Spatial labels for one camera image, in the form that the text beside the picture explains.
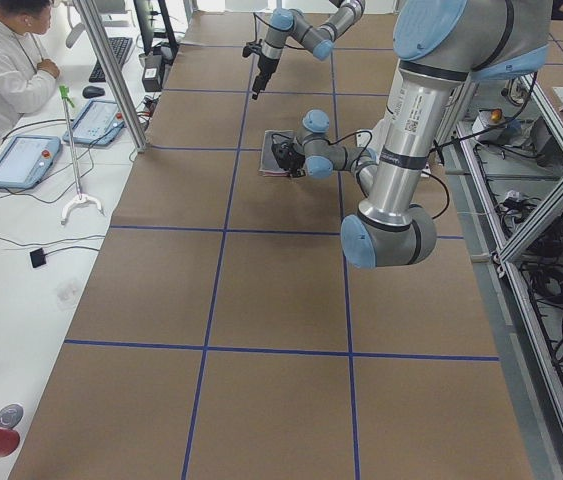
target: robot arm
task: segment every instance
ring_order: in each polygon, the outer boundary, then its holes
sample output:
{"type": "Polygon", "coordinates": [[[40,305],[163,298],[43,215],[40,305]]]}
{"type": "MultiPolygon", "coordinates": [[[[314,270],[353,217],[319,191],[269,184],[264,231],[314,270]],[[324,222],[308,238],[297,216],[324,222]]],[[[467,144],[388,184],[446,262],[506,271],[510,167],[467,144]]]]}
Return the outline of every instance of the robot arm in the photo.
{"type": "MultiPolygon", "coordinates": [[[[377,162],[352,167],[369,192],[341,226],[348,261],[364,268],[409,265],[432,252],[434,222],[412,198],[451,92],[468,80],[537,71],[547,57],[550,12],[545,0],[408,0],[394,30],[403,81],[385,143],[377,162]]],[[[310,135],[294,141],[306,151],[306,164],[310,157],[327,159],[325,145],[318,152],[310,143],[310,135]]]]}
{"type": "Polygon", "coordinates": [[[272,74],[276,72],[288,37],[294,38],[319,60],[325,60],[332,53],[334,41],[361,18],[365,9],[365,0],[330,0],[330,3],[339,10],[318,28],[310,25],[298,10],[277,8],[270,19],[270,28],[263,44],[257,40],[246,44],[243,48],[244,57],[252,53],[259,55],[259,74],[252,85],[253,99],[256,100],[259,93],[265,90],[272,74]]]}

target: white hoodie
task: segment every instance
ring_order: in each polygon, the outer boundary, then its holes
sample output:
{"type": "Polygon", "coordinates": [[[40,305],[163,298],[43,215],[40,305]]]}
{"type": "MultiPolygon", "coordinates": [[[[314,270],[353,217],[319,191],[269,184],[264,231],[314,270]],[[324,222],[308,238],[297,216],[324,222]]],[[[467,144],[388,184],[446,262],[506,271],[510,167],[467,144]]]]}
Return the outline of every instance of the white hoodie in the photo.
{"type": "Polygon", "coordinates": [[[37,64],[47,58],[38,38],[18,35],[0,22],[0,138],[24,113],[43,106],[56,93],[56,80],[37,64]]]}

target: blue joint cap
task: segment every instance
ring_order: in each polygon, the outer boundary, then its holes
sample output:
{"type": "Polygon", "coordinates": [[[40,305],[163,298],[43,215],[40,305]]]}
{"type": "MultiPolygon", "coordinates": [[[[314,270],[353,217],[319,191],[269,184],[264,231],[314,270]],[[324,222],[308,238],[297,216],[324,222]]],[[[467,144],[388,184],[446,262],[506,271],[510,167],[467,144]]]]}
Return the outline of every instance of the blue joint cap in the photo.
{"type": "Polygon", "coordinates": [[[272,25],[273,28],[287,32],[294,26],[294,15],[286,8],[277,8],[272,13],[270,25],[272,25]]]}
{"type": "Polygon", "coordinates": [[[332,50],[334,50],[334,43],[331,40],[323,40],[315,47],[312,55],[318,60],[323,61],[332,54],[332,50]]]}
{"type": "Polygon", "coordinates": [[[308,175],[321,180],[332,174],[332,162],[321,155],[312,155],[305,159],[305,167],[308,175]]]}
{"type": "Polygon", "coordinates": [[[325,133],[330,128],[330,119],[323,110],[310,110],[303,117],[303,126],[312,133],[325,133]]]}
{"type": "Polygon", "coordinates": [[[373,161],[376,162],[377,158],[379,158],[377,152],[374,151],[374,148],[365,147],[365,151],[368,152],[373,161]]]}
{"type": "Polygon", "coordinates": [[[545,64],[547,58],[548,46],[543,45],[505,62],[472,72],[471,78],[479,82],[486,80],[510,80],[521,75],[536,72],[545,64]]]}
{"type": "Polygon", "coordinates": [[[345,258],[357,268],[375,268],[377,258],[370,234],[356,215],[348,215],[341,223],[341,246],[345,258]]]}

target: monitor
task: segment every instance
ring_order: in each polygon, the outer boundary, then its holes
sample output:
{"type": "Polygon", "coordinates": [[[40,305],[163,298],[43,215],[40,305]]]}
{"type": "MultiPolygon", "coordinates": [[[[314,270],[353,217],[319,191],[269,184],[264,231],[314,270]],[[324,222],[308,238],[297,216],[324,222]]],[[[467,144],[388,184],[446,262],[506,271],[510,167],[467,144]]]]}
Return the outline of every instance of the monitor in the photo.
{"type": "Polygon", "coordinates": [[[141,31],[141,40],[143,42],[143,53],[146,55],[153,51],[155,53],[160,53],[163,55],[166,63],[171,64],[179,51],[179,44],[174,36],[174,29],[172,28],[172,22],[170,21],[168,7],[165,0],[158,0],[159,11],[157,13],[161,15],[161,20],[163,21],[163,26],[165,27],[167,45],[160,43],[153,48],[152,43],[156,35],[151,3],[152,2],[150,0],[134,0],[134,9],[137,14],[139,30],[141,31]]]}
{"type": "Polygon", "coordinates": [[[143,53],[146,55],[152,52],[152,40],[154,40],[154,19],[150,3],[150,0],[134,0],[134,10],[143,41],[143,53]]]}

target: small black object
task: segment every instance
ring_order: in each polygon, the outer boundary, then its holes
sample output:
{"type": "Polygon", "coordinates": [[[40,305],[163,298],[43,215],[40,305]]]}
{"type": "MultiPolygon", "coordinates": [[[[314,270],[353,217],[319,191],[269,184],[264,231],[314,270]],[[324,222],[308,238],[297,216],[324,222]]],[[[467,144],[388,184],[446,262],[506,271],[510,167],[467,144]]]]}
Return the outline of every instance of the small black object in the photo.
{"type": "Polygon", "coordinates": [[[563,305],[563,272],[554,267],[530,272],[532,289],[548,302],[563,305]]]}
{"type": "Polygon", "coordinates": [[[243,58],[248,58],[252,54],[260,55],[261,54],[261,40],[254,41],[254,42],[247,42],[245,47],[243,47],[243,51],[241,52],[241,56],[243,58]]]}
{"type": "Polygon", "coordinates": [[[272,144],[272,154],[277,165],[290,174],[291,177],[299,178],[305,176],[303,165],[305,156],[297,153],[292,142],[281,142],[272,144]]]}
{"type": "Polygon", "coordinates": [[[537,165],[545,167],[563,159],[563,152],[550,132],[543,117],[539,117],[530,129],[530,141],[536,155],[537,165]]]}
{"type": "Polygon", "coordinates": [[[105,95],[105,90],[101,87],[88,85],[83,89],[82,93],[83,93],[83,98],[102,97],[103,95],[105,95]]]}
{"type": "Polygon", "coordinates": [[[32,268],[38,268],[41,265],[45,265],[45,252],[42,248],[37,248],[30,252],[30,261],[32,262],[32,268]]]}
{"type": "Polygon", "coordinates": [[[160,92],[165,78],[165,64],[163,55],[151,53],[145,57],[145,66],[141,82],[146,92],[160,92]]]}

